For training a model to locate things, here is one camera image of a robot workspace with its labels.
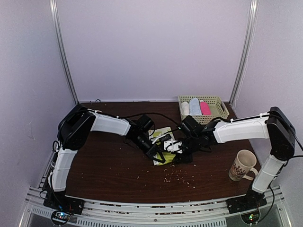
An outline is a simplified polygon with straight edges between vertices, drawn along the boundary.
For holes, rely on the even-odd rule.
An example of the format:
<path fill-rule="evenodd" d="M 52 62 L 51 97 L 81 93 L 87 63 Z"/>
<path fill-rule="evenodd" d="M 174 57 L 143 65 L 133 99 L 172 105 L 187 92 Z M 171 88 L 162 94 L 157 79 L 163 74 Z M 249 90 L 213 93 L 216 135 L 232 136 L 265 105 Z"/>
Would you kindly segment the green patterned towel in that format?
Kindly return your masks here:
<path fill-rule="evenodd" d="M 171 141 L 175 140 L 171 127 L 164 127 L 164 128 L 160 128 L 160 129 L 150 129 L 150 130 L 148 130 L 148 134 L 149 134 L 149 139 L 151 141 L 154 141 L 156 138 L 158 138 L 159 136 L 162 136 L 164 134 L 171 136 L 171 138 L 168 139 L 167 141 L 161 141 L 162 138 L 159 138 L 156 141 L 156 144 L 161 149 L 163 149 L 162 154 L 163 154 L 163 157 L 165 159 L 165 162 L 161 163 L 161 162 L 159 162 L 157 160 L 154 160 L 153 161 L 153 165 L 154 166 L 161 166 L 161 165 L 172 163 L 172 161 L 173 161 L 173 159 L 175 157 L 175 154 L 172 154 L 170 151 L 167 151 L 165 149 L 170 144 Z"/>

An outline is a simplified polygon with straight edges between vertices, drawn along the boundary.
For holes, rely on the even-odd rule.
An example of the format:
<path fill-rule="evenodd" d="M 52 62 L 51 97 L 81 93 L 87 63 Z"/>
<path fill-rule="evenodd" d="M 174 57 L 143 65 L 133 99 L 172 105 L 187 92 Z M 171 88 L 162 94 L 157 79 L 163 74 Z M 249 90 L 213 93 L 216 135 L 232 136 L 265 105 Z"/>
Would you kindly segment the pink towel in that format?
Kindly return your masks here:
<path fill-rule="evenodd" d="M 208 103 L 200 102 L 199 104 L 200 104 L 200 110 L 201 110 L 202 115 L 211 115 L 212 114 Z"/>

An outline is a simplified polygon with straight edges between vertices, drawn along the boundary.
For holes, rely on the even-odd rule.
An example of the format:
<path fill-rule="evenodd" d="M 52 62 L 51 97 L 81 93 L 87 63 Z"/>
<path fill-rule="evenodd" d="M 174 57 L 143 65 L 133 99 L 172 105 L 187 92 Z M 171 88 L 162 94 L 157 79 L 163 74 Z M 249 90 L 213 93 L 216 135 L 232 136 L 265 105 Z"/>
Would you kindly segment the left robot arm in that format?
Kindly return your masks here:
<path fill-rule="evenodd" d="M 124 136 L 132 141 L 148 158 L 165 163 L 163 150 L 148 137 L 153 121 L 145 114 L 138 120 L 119 117 L 76 105 L 59 123 L 59 147 L 54 156 L 54 166 L 48 177 L 49 201 L 58 210 L 68 206 L 65 197 L 66 181 L 71 164 L 78 150 L 86 143 L 90 132 L 99 131 Z"/>

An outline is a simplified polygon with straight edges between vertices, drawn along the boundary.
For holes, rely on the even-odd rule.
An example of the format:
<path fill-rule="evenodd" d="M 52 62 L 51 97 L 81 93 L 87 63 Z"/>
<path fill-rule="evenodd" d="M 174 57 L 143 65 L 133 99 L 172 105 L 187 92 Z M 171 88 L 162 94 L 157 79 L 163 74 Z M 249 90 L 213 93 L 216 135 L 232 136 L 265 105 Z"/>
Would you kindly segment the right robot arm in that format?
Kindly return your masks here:
<path fill-rule="evenodd" d="M 242 203 L 249 209 L 261 201 L 265 190 L 279 172 L 290 159 L 295 158 L 295 145 L 300 144 L 294 126 L 276 106 L 266 113 L 242 119 L 226 120 L 217 117 L 206 125 L 198 123 L 189 115 L 182 120 L 178 128 L 185 138 L 178 147 L 181 153 L 176 154 L 173 160 L 175 163 L 192 162 L 193 153 L 212 145 L 237 140 L 270 140 L 269 156 L 243 197 Z"/>

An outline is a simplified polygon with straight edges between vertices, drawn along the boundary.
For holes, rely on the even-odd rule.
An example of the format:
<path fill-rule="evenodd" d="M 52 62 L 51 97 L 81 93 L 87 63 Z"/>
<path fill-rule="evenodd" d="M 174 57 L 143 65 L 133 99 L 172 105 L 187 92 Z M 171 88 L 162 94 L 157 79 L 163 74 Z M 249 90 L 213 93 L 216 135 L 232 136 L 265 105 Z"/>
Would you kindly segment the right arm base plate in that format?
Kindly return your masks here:
<path fill-rule="evenodd" d="M 251 196 L 244 195 L 240 197 L 230 198 L 226 200 L 227 208 L 230 214 L 255 210 L 260 206 L 267 205 L 266 198 L 262 195 Z"/>

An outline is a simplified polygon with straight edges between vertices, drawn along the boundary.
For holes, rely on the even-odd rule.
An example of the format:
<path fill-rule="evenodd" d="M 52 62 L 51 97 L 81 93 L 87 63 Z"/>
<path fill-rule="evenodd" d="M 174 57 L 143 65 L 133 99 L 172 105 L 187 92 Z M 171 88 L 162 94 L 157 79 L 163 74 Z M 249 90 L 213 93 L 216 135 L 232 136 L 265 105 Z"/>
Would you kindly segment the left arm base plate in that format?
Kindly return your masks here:
<path fill-rule="evenodd" d="M 44 199 L 43 205 L 55 210 L 61 210 L 70 214 L 81 215 L 84 208 L 84 200 L 75 199 L 71 197 L 55 197 L 54 195 L 47 195 Z"/>

